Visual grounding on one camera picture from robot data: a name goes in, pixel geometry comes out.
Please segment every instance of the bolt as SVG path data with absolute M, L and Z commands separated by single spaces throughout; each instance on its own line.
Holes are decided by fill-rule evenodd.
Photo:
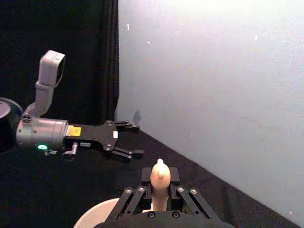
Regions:
M 183 192 L 183 191 L 184 191 L 184 188 L 183 188 L 183 187 L 178 187 L 178 188 L 177 188 L 177 191 Z
M 191 189 L 190 191 L 191 191 L 192 194 L 198 193 L 198 191 L 196 189 Z
M 172 212 L 172 217 L 175 219 L 178 219 L 180 217 L 180 214 L 176 211 Z
M 151 219 L 154 218 L 154 217 L 155 217 L 155 213 L 152 212 L 152 211 L 149 212 L 149 213 L 148 213 L 148 217 L 151 218 Z
M 29 124 L 32 121 L 32 118 L 29 115 L 23 115 L 22 121 L 26 124 Z
M 140 186 L 139 188 L 138 188 L 138 191 L 144 191 L 145 190 L 145 188 L 143 187 L 143 186 Z
M 132 192 L 132 190 L 131 190 L 131 189 L 126 189 L 126 190 L 125 190 L 125 193 L 130 194 L 131 192 Z

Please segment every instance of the green led light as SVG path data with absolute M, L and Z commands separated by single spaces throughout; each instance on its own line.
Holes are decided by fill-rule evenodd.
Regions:
M 40 150 L 47 150 L 48 147 L 46 145 L 39 145 L 38 149 L 40 149 Z

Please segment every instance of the black tabletop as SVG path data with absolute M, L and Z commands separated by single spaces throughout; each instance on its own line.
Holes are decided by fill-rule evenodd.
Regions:
M 198 188 L 218 216 L 235 227 L 298 227 L 143 132 L 120 133 L 117 146 L 145 150 L 144 158 L 126 164 L 84 149 L 71 163 L 36 150 L 0 154 L 0 227 L 73 227 L 94 205 L 140 185 L 142 168 L 158 158 L 176 167 L 181 184 Z

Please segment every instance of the yellow label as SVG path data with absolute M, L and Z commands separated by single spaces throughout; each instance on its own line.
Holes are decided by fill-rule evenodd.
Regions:
M 74 127 L 69 125 L 66 135 L 67 136 L 80 136 L 81 134 L 81 127 Z

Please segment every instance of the white wall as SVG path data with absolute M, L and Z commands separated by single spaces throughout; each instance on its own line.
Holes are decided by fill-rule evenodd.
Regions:
M 304 226 L 304 1 L 119 3 L 118 119 Z

